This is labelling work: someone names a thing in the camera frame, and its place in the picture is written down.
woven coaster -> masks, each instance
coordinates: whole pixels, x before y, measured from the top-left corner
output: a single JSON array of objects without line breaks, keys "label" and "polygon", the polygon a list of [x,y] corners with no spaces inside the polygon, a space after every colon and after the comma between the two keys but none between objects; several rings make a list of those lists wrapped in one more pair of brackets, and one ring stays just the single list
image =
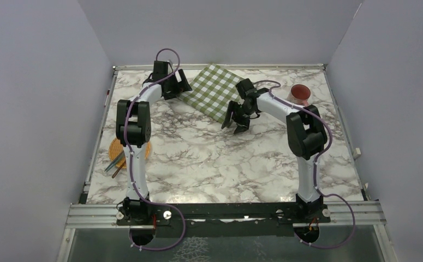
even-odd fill
[{"label": "woven coaster", "polygon": [[229,101],[240,100],[235,85],[243,80],[240,76],[215,65],[205,67],[192,82],[191,92],[182,93],[186,104],[199,110],[219,123],[224,122]]},{"label": "woven coaster", "polygon": [[[147,143],[147,147],[145,148],[145,159],[148,158],[150,155],[150,149],[151,149],[150,141]],[[113,141],[110,144],[109,147],[109,158],[110,161],[113,161],[121,152],[123,152],[123,146],[120,143],[120,140],[118,138],[113,139]],[[126,159],[123,158],[123,160],[116,163],[116,167],[119,168],[122,164],[126,162]]]}]

orange round trivet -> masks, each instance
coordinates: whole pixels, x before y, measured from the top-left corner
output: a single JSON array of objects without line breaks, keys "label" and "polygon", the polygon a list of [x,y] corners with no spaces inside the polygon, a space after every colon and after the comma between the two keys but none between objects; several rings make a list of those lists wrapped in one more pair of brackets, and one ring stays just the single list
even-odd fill
[{"label": "orange round trivet", "polygon": [[[148,155],[150,154],[150,148],[151,148],[151,144],[149,141],[147,143],[147,147],[145,148],[145,159],[147,159]],[[113,139],[109,147],[110,161],[113,161],[122,151],[123,151],[123,146],[121,145],[120,140],[118,138]],[[125,163],[125,161],[126,161],[125,158],[123,158],[123,160],[119,161],[116,164],[116,167],[119,168],[122,164]]]}]

checkered cloth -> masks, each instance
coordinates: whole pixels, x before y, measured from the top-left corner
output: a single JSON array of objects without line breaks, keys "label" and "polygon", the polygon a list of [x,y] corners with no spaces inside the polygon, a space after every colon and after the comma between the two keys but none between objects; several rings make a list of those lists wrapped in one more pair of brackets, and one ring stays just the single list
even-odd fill
[{"label": "checkered cloth", "polygon": [[235,85],[243,78],[228,70],[210,64],[190,83],[191,92],[184,92],[180,98],[219,123],[224,122],[229,101],[240,100]]}]

floor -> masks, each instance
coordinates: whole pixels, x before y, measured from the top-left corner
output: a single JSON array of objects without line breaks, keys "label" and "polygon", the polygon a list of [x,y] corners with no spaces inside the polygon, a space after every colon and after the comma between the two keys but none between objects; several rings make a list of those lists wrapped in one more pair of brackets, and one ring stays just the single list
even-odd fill
[{"label": "floor", "polygon": [[[333,131],[332,147],[321,158],[321,189],[347,200],[362,200],[359,183],[322,70],[231,70],[253,82],[282,83],[274,94],[286,98],[294,84],[311,89],[310,104]],[[189,81],[199,70],[185,70]],[[121,71],[91,178],[88,204],[118,203],[127,187],[126,170],[115,179],[104,173],[115,138],[116,103],[139,93],[150,71]],[[238,203],[294,201],[298,187],[296,158],[283,123],[268,114],[252,120],[250,130],[233,135],[178,99],[151,105],[152,152],[146,161],[151,200],[161,203]],[[331,198],[326,201],[339,201]]]}]

red mug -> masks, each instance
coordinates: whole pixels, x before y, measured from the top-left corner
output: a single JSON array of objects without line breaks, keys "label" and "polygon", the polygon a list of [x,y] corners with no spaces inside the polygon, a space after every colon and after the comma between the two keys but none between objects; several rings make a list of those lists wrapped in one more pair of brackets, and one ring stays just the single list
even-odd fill
[{"label": "red mug", "polygon": [[311,90],[305,85],[297,84],[291,87],[287,100],[297,105],[308,106]]}]

